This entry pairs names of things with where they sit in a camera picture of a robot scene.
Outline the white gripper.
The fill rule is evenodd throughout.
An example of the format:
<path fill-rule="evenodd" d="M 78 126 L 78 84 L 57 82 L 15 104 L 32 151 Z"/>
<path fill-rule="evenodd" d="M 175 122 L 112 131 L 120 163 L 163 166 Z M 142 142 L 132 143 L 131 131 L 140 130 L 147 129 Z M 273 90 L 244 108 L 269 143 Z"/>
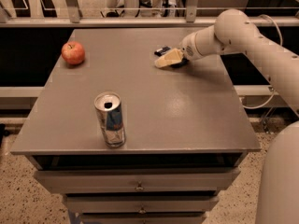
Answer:
<path fill-rule="evenodd" d="M 202 58 L 202 54 L 196 47 L 196 33 L 185 36 L 179 44 L 179 49 L 170 49 L 166 54 L 158 58 L 154 64 L 156 67 L 162 68 L 181 63 L 183 56 L 189 61 Z"/>

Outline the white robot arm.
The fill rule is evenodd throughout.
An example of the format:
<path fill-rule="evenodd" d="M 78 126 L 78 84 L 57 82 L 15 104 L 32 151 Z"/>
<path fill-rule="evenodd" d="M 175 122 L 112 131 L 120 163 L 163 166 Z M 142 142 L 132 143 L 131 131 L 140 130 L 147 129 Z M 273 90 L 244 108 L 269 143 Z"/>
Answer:
<path fill-rule="evenodd" d="M 212 54 L 244 54 L 293 112 L 299 110 L 299 57 L 262 35 L 242 11 L 223 11 L 215 23 L 185 36 L 155 61 L 158 68 Z M 299 122 L 282 130 L 263 163 L 255 224 L 299 224 Z"/>

